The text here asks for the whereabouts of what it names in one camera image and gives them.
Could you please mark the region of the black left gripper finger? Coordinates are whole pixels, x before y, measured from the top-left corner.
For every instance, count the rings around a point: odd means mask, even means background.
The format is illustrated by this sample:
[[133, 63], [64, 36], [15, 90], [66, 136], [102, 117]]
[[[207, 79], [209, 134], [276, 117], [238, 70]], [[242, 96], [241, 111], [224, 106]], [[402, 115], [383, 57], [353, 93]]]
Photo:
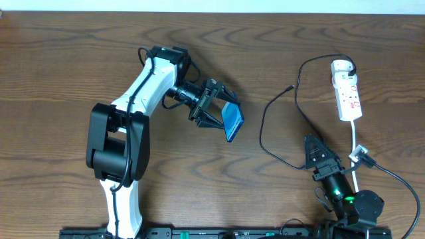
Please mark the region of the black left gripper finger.
[[196, 118], [197, 127], [224, 129], [224, 124], [206, 111], [201, 111]]
[[237, 99], [236, 96], [229, 91], [229, 89], [223, 84], [223, 82], [218, 82], [217, 84], [218, 92], [217, 98], [229, 102], [231, 104], [235, 104], [239, 106], [241, 102]]

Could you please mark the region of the blue Galaxy smartphone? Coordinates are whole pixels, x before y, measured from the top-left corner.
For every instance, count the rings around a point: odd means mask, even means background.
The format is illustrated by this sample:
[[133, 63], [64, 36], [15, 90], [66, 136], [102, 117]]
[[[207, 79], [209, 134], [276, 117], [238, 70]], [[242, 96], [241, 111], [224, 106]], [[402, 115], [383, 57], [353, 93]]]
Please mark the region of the blue Galaxy smartphone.
[[227, 102], [221, 111], [221, 116], [226, 140], [231, 143], [244, 123], [244, 114], [240, 106]]

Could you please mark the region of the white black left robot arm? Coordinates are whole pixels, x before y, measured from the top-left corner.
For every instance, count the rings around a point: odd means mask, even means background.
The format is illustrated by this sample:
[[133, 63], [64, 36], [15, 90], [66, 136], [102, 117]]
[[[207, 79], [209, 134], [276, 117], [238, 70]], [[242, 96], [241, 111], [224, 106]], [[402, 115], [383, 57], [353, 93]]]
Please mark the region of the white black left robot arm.
[[189, 108], [197, 127], [222, 129], [232, 142], [244, 123], [241, 102], [222, 82], [202, 84], [185, 78], [196, 64], [186, 48], [141, 47], [143, 67], [133, 84], [111, 104], [90, 114], [86, 164], [100, 180], [107, 199], [111, 238], [135, 238], [143, 224], [139, 181], [150, 157], [150, 118], [158, 105]]

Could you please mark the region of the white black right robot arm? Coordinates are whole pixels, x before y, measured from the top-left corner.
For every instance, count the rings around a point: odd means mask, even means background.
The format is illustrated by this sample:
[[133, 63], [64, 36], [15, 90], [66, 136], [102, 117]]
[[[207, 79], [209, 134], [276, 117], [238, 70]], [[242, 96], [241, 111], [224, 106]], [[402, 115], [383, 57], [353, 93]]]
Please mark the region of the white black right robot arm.
[[361, 165], [371, 168], [375, 161], [367, 155], [368, 150], [358, 145], [349, 155], [355, 166], [346, 169], [339, 156], [326, 144], [312, 135], [304, 137], [305, 168], [314, 169], [313, 180], [321, 183], [329, 203], [326, 210], [334, 212], [337, 221], [326, 222], [317, 230], [317, 238], [370, 238], [385, 235], [383, 231], [371, 231], [377, 227], [377, 218], [383, 211], [384, 201], [370, 190], [355, 192], [346, 175]]

